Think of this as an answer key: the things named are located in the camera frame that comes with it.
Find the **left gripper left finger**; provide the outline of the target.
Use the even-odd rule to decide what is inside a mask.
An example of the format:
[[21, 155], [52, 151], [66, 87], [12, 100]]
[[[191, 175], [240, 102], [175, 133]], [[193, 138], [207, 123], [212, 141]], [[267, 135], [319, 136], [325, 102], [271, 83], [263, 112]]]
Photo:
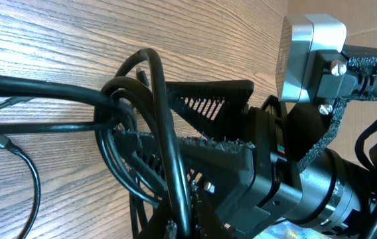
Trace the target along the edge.
[[147, 225], [135, 236], [136, 239], [176, 239], [177, 224], [173, 221], [173, 211], [169, 198], [159, 203]]

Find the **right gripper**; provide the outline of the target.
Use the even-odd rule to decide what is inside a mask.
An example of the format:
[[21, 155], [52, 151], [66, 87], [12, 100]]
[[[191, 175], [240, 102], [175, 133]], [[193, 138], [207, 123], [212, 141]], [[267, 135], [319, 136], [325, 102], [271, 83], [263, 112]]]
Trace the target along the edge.
[[[252, 81], [167, 82], [166, 87], [170, 108], [217, 140], [180, 137], [178, 143], [186, 172], [200, 173], [215, 186], [209, 200], [215, 211], [228, 212], [232, 237], [253, 238], [280, 218], [306, 228], [321, 223], [336, 187], [335, 159], [325, 150], [305, 169], [298, 166], [295, 147], [287, 145], [283, 130], [287, 110], [275, 96], [249, 110], [254, 125], [247, 132], [249, 142], [243, 142], [236, 139], [254, 91]], [[125, 163], [163, 197], [168, 190], [165, 167], [153, 135], [118, 131], [112, 139]]]

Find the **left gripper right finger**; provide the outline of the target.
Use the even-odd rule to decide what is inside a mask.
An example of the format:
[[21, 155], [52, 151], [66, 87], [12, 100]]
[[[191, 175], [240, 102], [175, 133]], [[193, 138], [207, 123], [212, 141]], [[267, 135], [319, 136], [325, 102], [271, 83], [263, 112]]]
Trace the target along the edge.
[[208, 199], [196, 181], [190, 182], [195, 239], [231, 239], [231, 235], [213, 211]]

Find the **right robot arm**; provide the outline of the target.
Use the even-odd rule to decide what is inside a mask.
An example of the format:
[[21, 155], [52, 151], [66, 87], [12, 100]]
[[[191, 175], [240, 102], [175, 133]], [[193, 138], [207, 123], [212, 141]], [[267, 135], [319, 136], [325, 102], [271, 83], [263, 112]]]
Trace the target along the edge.
[[109, 133], [112, 153], [130, 170], [133, 186], [147, 185], [160, 198], [139, 238], [253, 238], [279, 218], [333, 238], [372, 236], [377, 230], [377, 165], [358, 138], [358, 165], [328, 148], [339, 130], [348, 97], [331, 116], [308, 105], [287, 111], [275, 96], [247, 108], [249, 80], [168, 82], [165, 102], [202, 137], [176, 137], [173, 121], [155, 115], [151, 91], [124, 76], [105, 91], [129, 100], [150, 128], [131, 119]]

